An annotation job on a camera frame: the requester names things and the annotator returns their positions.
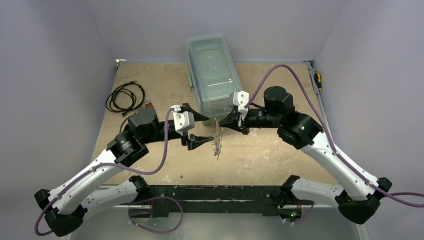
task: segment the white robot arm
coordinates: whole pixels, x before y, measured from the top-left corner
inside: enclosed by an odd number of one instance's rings
[[[174,120],[168,121],[170,113],[173,113]],[[96,213],[132,202],[138,196],[148,193],[149,186],[140,175],[132,176],[128,181],[110,189],[96,189],[112,176],[129,170],[133,163],[148,154],[148,143],[164,141],[164,153],[157,169],[150,172],[132,169],[141,175],[152,175],[162,168],[167,155],[168,140],[181,139],[181,144],[187,146],[189,151],[212,141],[213,137],[188,135],[188,130],[194,128],[195,121],[208,119],[195,112],[188,103],[172,106],[162,122],[158,121],[156,111],[152,107],[140,108],[138,113],[128,119],[124,131],[87,167],[55,189],[41,189],[34,195],[42,209],[35,233],[39,236],[50,233],[38,231],[38,223],[43,216],[52,232],[61,237],[73,232],[84,220]]]
[[[283,195],[279,197],[283,201],[310,200],[338,208],[346,218],[357,224],[368,220],[383,197],[373,186],[387,192],[392,183],[387,178],[379,179],[368,173],[329,142],[321,125],[311,116],[295,111],[293,97],[284,88],[269,87],[263,97],[264,106],[253,104],[256,108],[249,109],[249,93],[234,92],[230,101],[233,111],[220,121],[220,126],[244,135],[249,133],[249,128],[275,128],[284,142],[317,161],[339,182],[325,184],[292,175],[282,185]]]

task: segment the wooden table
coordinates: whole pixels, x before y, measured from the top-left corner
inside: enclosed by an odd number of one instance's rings
[[[272,66],[273,64],[236,64],[243,90],[252,94]],[[318,108],[306,65],[290,66],[298,74],[309,97]],[[164,120],[165,112],[173,105],[189,103],[197,109],[193,93],[190,91],[185,63],[122,63],[113,88],[129,81],[137,81],[143,86],[146,99],[153,103],[159,121]],[[263,105],[263,91],[275,85],[284,87],[293,95],[297,111],[315,117],[295,79],[283,68],[275,70],[269,76],[254,103]],[[136,87],[134,92],[141,96]],[[130,99],[122,94],[117,103],[129,106]],[[119,113],[105,113],[93,160],[119,133],[124,118]],[[214,129],[199,122],[190,133],[213,136]],[[150,143],[147,147],[150,153],[134,163],[133,168],[151,171],[159,165],[164,143]],[[276,129],[252,128],[249,135],[224,129],[219,160],[214,156],[213,149],[212,143],[205,143],[195,150],[187,151],[187,147],[181,146],[179,140],[171,140],[165,165],[158,173],[145,176],[145,179],[150,185],[281,185],[289,175],[299,175],[312,181],[336,183],[334,178],[309,156],[283,142]],[[123,171],[105,184],[121,184],[134,174]]]

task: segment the transparent object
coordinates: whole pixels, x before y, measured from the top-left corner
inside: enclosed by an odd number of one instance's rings
[[[197,110],[208,117],[230,113],[230,94],[243,89],[224,38],[188,38],[186,47],[188,77]]]

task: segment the black metal base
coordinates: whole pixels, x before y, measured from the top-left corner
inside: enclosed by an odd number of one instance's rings
[[[141,194],[136,201],[161,195],[177,200],[185,213],[240,213],[281,216],[286,211],[279,208],[281,186],[211,186],[211,185],[150,185],[150,195]],[[285,205],[298,201],[285,199]],[[310,205],[311,201],[302,201]],[[152,217],[166,218],[169,213],[179,213],[178,206],[170,200],[155,200]]]

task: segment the white panel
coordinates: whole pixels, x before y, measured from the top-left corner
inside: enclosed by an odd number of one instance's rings
[[[235,61],[314,59],[347,0],[89,0],[116,58],[184,61],[187,37],[222,33]]]
[[[116,63],[85,0],[1,0],[0,56],[1,238],[57,240],[33,195],[88,164]]]
[[[422,0],[349,1],[315,62],[336,144],[393,193],[424,193],[423,13]],[[367,225],[370,239],[422,239],[422,223],[385,198]]]

